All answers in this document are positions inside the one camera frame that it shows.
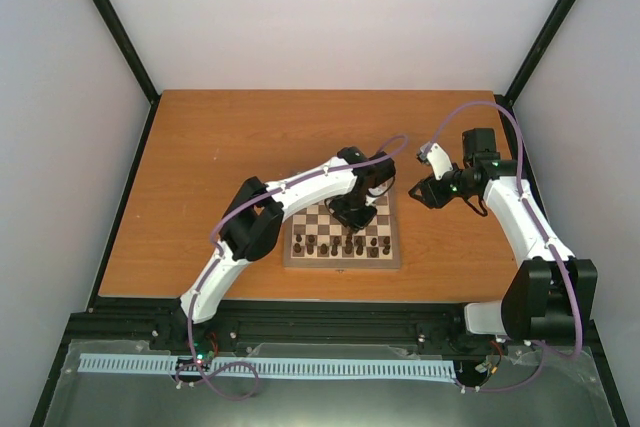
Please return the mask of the wooden chess board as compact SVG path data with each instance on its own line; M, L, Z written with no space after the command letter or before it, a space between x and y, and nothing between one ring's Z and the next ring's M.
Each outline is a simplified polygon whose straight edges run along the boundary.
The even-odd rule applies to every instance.
M376 216L359 231L351 231L336 220L329 211L328 200L293 214L281 230L283 264L337 271L400 269L394 183L390 179L374 189Z

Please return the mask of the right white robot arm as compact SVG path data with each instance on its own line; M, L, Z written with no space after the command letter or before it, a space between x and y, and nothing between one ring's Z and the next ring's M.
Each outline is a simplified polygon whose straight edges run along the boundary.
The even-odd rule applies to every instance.
M598 278L594 263L577 258L556 236L532 199L518 161L498 152L492 129L467 130L462 142L461 165L435 142L422 146L417 158L432 173L409 195L430 209L476 198L473 211L493 214L512 249L518 270L509 288L499 301L464 306L467 331L519 341L581 342Z

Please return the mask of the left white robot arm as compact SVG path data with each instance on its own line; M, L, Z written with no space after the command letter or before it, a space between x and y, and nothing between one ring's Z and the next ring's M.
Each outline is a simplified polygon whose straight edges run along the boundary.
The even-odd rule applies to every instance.
M190 350L206 342L206 321L214 317L243 270L274 249L289 217L327 200L339 224L359 231L377 214L372 191L395 173L390 154L379 151L368 158L358 148L347 147L320 166L287 179L268 183L247 179L211 234L210 259L180 297L184 315L173 326L174 339Z

